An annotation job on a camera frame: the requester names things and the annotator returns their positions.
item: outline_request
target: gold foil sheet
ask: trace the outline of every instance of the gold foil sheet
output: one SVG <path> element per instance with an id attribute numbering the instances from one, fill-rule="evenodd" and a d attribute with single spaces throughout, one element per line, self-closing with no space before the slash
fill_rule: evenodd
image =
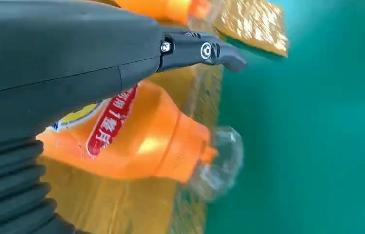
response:
<path id="1" fill-rule="evenodd" d="M 243 43 L 287 56 L 282 8 L 265 0 L 224 0 L 215 27 Z"/>

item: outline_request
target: green mat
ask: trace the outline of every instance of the green mat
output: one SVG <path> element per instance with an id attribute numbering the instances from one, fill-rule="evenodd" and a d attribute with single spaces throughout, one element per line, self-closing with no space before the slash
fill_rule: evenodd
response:
<path id="1" fill-rule="evenodd" d="M 272 0 L 291 46 L 243 46 L 225 73 L 220 125 L 243 136 L 238 184 L 206 233 L 365 234 L 365 0 Z"/>

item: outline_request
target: plastic bottle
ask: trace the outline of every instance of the plastic bottle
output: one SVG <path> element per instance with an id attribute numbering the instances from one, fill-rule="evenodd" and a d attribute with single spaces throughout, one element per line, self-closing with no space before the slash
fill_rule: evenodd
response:
<path id="1" fill-rule="evenodd" d="M 214 22 L 221 0 L 114 0 L 120 7 L 151 16 L 158 20 L 172 20 L 187 25 L 190 20 Z"/>
<path id="2" fill-rule="evenodd" d="M 55 160 L 113 179 L 177 180 L 206 200 L 232 187 L 242 165 L 234 130 L 212 134 L 149 81 L 67 115 L 37 138 Z"/>

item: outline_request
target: black ribbed grip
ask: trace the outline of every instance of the black ribbed grip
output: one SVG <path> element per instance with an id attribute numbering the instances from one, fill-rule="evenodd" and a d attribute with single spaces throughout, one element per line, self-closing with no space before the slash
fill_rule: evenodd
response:
<path id="1" fill-rule="evenodd" d="M 20 139 L 0 144 L 0 234 L 83 233 L 54 213 L 46 199 L 50 186 L 40 182 L 45 173 L 36 164 L 43 143 Z"/>

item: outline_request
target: bolt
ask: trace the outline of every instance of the bolt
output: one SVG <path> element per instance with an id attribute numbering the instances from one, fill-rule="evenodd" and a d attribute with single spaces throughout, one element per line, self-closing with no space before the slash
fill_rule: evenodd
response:
<path id="1" fill-rule="evenodd" d="M 161 44 L 161 51 L 163 53 L 165 53 L 165 52 L 168 52 L 170 50 L 171 50 L 171 44 L 169 42 L 166 42 L 166 41 L 162 42 L 162 44 Z"/>

